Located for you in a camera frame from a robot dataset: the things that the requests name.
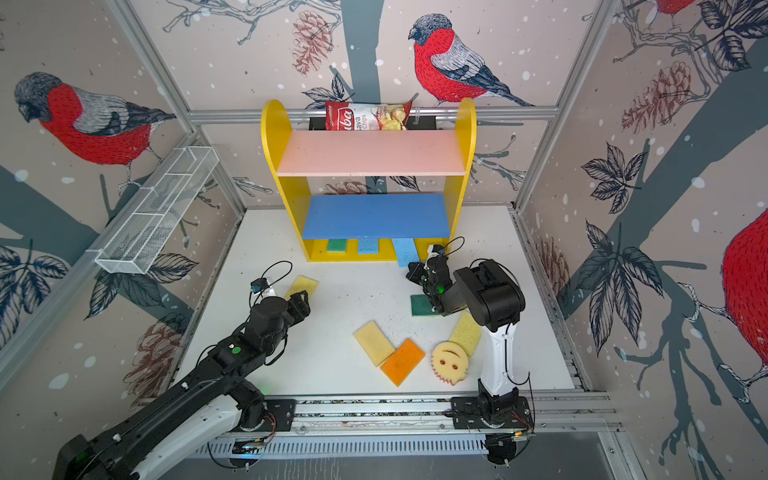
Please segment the dark green sponge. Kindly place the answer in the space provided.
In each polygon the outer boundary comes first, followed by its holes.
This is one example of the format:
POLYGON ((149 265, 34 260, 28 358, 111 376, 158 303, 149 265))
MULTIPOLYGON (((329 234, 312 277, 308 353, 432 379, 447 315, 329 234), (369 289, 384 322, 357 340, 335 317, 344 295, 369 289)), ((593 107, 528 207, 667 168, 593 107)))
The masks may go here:
POLYGON ((414 317, 426 317, 435 315, 433 306, 426 295, 410 296, 411 315, 414 317))

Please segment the blue sponge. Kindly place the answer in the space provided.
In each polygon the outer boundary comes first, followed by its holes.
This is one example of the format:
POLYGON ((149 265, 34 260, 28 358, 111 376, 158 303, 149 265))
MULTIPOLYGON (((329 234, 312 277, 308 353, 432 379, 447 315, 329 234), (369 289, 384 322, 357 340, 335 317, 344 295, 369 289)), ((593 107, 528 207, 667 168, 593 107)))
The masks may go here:
POLYGON ((379 240, 364 238, 358 240, 359 255, 377 255, 379 253, 379 240))
POLYGON ((392 243, 400 268, 407 268, 410 263, 420 261, 415 241, 412 238, 394 238, 392 243))

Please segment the pale yellow sponge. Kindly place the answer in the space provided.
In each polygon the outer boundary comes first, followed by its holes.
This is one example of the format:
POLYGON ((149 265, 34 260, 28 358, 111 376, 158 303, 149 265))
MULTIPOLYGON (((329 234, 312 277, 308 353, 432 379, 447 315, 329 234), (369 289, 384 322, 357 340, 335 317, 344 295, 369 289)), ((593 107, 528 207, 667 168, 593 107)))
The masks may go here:
POLYGON ((363 325, 353 336, 375 367, 381 366, 395 352, 375 321, 363 325))

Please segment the orange sponge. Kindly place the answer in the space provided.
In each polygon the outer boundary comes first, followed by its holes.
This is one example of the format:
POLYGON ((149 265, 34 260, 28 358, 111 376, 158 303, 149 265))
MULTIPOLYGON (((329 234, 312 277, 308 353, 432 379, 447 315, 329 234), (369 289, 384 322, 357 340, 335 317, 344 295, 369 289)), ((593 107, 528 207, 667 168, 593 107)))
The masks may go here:
POLYGON ((406 339, 382 363, 380 369, 395 386, 399 387, 424 358, 424 351, 411 339, 406 339))

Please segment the light green sponge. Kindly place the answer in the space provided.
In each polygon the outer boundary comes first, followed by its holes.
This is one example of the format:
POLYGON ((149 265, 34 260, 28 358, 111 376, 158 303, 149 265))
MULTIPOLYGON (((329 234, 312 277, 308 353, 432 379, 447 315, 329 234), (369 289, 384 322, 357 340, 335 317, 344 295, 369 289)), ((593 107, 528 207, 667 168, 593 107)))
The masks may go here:
POLYGON ((346 239, 331 239, 328 241, 326 246, 326 251, 329 253, 339 253, 343 254, 347 250, 347 240, 346 239))

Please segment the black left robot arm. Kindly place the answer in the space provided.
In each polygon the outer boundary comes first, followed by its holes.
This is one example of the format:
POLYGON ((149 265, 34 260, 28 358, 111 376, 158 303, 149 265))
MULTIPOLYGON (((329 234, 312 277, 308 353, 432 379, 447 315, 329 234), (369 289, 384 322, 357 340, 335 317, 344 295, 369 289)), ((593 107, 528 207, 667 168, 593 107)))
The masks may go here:
POLYGON ((77 435, 58 452, 55 479, 157 479, 198 448, 231 432, 290 428, 295 404, 268 402, 249 375, 279 359, 288 331, 311 312, 310 295, 266 297, 245 322, 148 406, 91 440, 77 435))

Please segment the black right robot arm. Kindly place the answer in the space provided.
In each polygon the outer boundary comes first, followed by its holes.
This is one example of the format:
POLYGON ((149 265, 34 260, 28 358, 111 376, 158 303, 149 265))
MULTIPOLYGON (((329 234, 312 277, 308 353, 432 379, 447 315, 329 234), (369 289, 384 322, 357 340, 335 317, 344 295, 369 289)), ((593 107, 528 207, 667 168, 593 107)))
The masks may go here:
POLYGON ((513 342, 526 300, 514 275, 493 259, 480 258, 451 271, 439 245, 426 261, 410 262, 406 278, 419 285, 431 310, 442 316, 468 312, 481 329, 483 354, 475 410, 491 428, 515 426, 531 432, 533 408, 514 380, 513 342))

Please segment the yellow shelf with coloured boards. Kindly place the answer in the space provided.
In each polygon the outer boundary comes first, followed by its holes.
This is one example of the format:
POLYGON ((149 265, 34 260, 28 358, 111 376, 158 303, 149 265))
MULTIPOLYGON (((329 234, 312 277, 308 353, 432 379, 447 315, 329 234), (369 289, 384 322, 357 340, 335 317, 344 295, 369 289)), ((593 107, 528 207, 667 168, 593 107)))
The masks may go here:
POLYGON ((277 100, 261 115, 264 156, 309 262, 396 261, 392 240, 412 238, 420 256, 456 233, 474 160, 475 104, 459 104, 451 130, 301 131, 277 100), (312 178, 442 177, 440 193, 315 195, 312 178), (377 255, 359 255, 358 240, 379 240, 377 255), (331 239, 346 239, 343 254, 331 239))

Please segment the yellow sponge far left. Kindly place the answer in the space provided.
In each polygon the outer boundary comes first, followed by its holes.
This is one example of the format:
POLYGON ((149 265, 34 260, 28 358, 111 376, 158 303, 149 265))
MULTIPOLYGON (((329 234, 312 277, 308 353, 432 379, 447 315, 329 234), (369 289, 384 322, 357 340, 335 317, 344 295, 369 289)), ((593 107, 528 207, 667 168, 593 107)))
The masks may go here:
POLYGON ((299 275, 293 282, 284 298, 289 300, 293 294, 306 291, 308 296, 311 297, 318 288, 319 282, 317 280, 299 275))

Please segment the yellow sponge right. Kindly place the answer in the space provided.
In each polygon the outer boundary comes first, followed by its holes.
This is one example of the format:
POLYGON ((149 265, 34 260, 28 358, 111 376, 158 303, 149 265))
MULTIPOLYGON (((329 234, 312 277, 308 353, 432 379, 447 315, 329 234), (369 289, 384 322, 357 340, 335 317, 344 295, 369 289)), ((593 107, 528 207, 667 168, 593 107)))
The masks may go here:
POLYGON ((477 324, 469 311, 465 310, 459 317, 449 341, 459 345, 469 357, 472 357, 482 338, 482 331, 482 327, 477 324))

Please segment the yellow smiley face sponge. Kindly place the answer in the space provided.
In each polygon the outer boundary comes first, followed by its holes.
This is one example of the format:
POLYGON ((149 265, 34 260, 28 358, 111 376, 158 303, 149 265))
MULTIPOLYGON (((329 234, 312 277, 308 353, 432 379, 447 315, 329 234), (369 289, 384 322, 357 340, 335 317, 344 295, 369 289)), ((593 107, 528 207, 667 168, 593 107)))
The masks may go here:
POLYGON ((433 349, 431 365, 441 381, 456 385, 467 377, 469 357, 460 345, 445 341, 433 349))

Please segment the red cassava chips bag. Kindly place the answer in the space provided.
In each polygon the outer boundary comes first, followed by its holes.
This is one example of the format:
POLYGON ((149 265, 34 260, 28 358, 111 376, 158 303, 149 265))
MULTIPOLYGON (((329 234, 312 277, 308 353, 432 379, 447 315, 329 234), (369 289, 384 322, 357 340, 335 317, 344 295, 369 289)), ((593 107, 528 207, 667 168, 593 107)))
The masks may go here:
POLYGON ((329 131, 401 131, 406 129, 412 102, 369 104, 325 102, 325 129, 329 131))

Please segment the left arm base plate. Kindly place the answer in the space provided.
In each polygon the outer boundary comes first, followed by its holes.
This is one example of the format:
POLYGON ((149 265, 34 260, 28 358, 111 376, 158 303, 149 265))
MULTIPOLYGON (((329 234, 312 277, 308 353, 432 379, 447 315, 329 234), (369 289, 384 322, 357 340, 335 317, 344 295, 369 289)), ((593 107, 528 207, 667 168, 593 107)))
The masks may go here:
POLYGON ((292 428, 297 402, 294 399, 267 398, 246 407, 235 432, 289 432, 292 428))

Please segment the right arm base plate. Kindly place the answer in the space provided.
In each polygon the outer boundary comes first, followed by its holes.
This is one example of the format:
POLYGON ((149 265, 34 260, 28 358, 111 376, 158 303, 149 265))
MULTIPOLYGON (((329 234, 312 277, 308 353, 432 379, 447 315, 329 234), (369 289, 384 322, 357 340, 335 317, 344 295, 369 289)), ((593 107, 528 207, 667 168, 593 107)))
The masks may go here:
POLYGON ((534 426, 533 410, 525 397, 501 409, 483 406, 478 397, 452 397, 450 415, 457 430, 516 429, 530 430, 534 426))

